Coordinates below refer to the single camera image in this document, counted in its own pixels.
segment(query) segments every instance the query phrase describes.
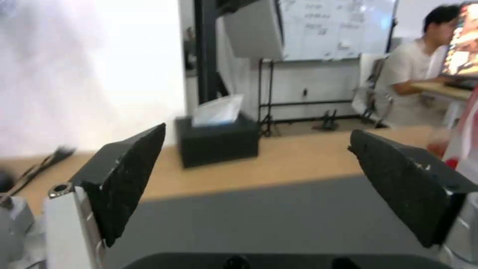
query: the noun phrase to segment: gray mat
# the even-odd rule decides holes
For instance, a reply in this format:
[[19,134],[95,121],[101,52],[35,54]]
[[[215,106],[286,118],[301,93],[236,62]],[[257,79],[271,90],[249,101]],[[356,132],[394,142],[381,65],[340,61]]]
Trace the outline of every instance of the gray mat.
[[433,257],[365,177],[142,203],[106,268],[164,252]]

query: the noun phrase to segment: white t-shirt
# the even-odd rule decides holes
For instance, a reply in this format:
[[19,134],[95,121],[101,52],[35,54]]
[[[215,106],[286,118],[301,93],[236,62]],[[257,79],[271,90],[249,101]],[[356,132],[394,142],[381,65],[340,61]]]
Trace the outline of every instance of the white t-shirt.
[[439,75],[446,46],[438,48],[432,56],[423,52],[421,40],[403,44],[397,47],[385,61],[375,90],[379,93],[377,109],[383,115],[388,105],[383,96],[393,97],[393,107],[386,121],[396,126],[434,125],[441,124],[443,114],[437,109],[427,107],[420,100],[420,94],[398,95],[392,88],[397,83],[409,80],[425,80]]

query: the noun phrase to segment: monitor screen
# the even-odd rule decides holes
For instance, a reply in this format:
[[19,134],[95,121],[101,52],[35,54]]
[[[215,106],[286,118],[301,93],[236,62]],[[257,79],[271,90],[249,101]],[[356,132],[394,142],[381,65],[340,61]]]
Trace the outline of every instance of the monitor screen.
[[478,79],[478,3],[462,6],[442,74]]

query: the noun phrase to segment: wooden table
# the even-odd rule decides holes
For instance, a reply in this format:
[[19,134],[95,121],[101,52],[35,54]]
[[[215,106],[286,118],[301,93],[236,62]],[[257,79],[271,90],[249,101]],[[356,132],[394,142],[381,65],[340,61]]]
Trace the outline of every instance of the wooden table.
[[450,102],[448,112],[443,122],[448,129],[453,128],[455,119],[459,117],[461,107],[466,105],[466,102],[471,96],[471,91],[469,90],[449,87],[437,82],[414,83],[412,87],[422,90],[433,97],[445,99]]
[[[432,127],[373,130],[386,138],[424,147]],[[176,147],[162,150],[143,199],[166,199],[204,193],[327,180],[362,173],[348,152],[350,132],[268,138],[260,141],[258,158],[183,169]],[[35,215],[55,184],[69,180],[93,153],[77,153],[34,179],[19,195],[26,198]],[[0,166],[17,175],[43,158],[2,159]]]
[[435,95],[440,95],[443,97],[451,98],[453,100],[458,101],[468,101],[471,95],[471,91],[469,90],[462,90],[459,88],[449,87],[443,83],[437,82],[422,82],[422,83],[414,83],[412,87],[418,88],[425,92],[429,92]]

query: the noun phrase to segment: tissue box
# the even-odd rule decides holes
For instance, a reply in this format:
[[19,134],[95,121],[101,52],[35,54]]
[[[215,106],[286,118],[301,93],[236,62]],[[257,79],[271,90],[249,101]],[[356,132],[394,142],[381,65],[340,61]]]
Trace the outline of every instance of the tissue box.
[[259,154],[259,126],[242,113],[234,123],[226,125],[193,127],[191,122],[191,117],[174,122],[184,168]]

